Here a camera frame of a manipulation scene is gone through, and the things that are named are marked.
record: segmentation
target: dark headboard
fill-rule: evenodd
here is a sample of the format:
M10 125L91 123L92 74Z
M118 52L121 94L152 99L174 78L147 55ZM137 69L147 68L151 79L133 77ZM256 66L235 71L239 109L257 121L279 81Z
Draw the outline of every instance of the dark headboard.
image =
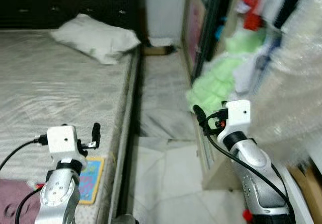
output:
M138 29L137 0L0 0L0 28L52 29L78 13Z

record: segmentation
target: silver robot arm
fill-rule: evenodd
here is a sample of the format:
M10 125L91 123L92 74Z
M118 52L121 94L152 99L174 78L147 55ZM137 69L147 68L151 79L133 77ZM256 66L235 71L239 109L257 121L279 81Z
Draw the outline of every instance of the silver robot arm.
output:
M205 114L198 106L194 107L194 110L200 125L204 128ZM248 100L227 102L224 109L213 115L218 119L217 128L210 129L208 126L207 133L216 135L217 141L225 145L231 155L258 171L287 196L284 183L269 156L253 139L246 137L251 123L250 102ZM234 160L232 165L243 185L245 200L255 224L294 224L286 202L272 187Z
M95 123L92 142L81 144L73 126L48 129L49 151L56 169L48 172L48 181L40 192L40 211L35 224L75 223L74 214L80 198L79 175L87 165L84 149L98 147L99 130L99 124Z

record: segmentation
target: black wire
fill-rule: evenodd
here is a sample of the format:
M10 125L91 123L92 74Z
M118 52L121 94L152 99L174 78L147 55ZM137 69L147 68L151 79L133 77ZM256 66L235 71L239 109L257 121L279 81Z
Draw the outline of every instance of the black wire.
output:
M285 203L287 204L289 211L290 211L290 216L292 218L293 223L296 223L295 220L295 213L294 213L294 209L293 206L290 202L290 200L284 195L284 193L282 191L280 191L279 188L277 188L269 179L267 179L264 175L262 175L260 172L258 172L257 170L255 170L254 168L252 168L251 166L249 166L248 164L246 164L244 161L241 161L240 159L236 158L234 155L228 153L227 151L225 151L224 149L222 149L220 146L218 146L211 138L211 136L209 135L209 130L208 130L208 121L210 118L213 118L213 114L208 116L205 119L204 122L204 130L206 132L206 137L208 138L208 140L210 141L210 143L222 154L226 155L227 157L229 157L230 159L234 160L235 162L239 163L240 165L242 165L243 167L245 167L246 169L248 169L249 171L253 172L255 175L257 175L259 178L261 178L266 184L268 184L273 190L275 190L281 197L282 199L285 201Z
M281 180L281 181L282 181L282 183L283 183L284 189L286 190L286 186L285 186L285 183L284 183L284 181L283 181L283 179L282 179L282 176L281 176L280 172L278 172L278 170L277 170L277 168L275 167L275 165L273 165L273 163L272 163L272 169L275 171L275 173L276 173L277 177L278 177L278 178L280 178L280 180Z
M37 140L36 140L36 139L34 139L34 140L32 140L32 141L29 141L29 142L24 143L23 145L20 145L18 148L16 148L15 150L13 150L13 151L11 152L11 154L9 154L9 155L6 157L6 159L2 161L2 163L1 163L1 165L0 165L0 171L1 171L1 169L3 168L3 166L6 164L6 162L7 162L7 161L12 157L12 155L14 155L18 150L22 149L23 147L25 147L25 146L27 146L27 145L30 145L30 144L32 144L32 143L36 143L36 142L37 142Z
M17 211L16 211L16 219L15 219L15 224L19 224L19 218L20 218L20 213L22 210L22 207L24 206L25 202L34 194L39 192L42 189L42 187L38 188L37 190L34 190L33 192L29 193L19 204Z

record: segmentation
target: pillow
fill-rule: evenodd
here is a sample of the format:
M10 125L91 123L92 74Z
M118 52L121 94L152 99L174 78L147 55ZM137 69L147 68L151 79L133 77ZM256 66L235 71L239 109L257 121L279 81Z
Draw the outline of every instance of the pillow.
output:
M107 25L85 14L78 14L50 34L57 42L102 64L117 64L123 52L140 44L133 31Z

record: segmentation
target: green fabric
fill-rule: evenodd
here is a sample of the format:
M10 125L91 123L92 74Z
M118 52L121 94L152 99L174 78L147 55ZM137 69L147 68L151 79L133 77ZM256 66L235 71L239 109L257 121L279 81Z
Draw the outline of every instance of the green fabric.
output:
M187 92L190 110L193 111L193 106L197 104L208 116L220 109L221 102L234 90L233 70L245 61L245 54L255 52L263 44L264 37L263 30L255 32L241 29L226 39L227 56L196 79L192 89Z

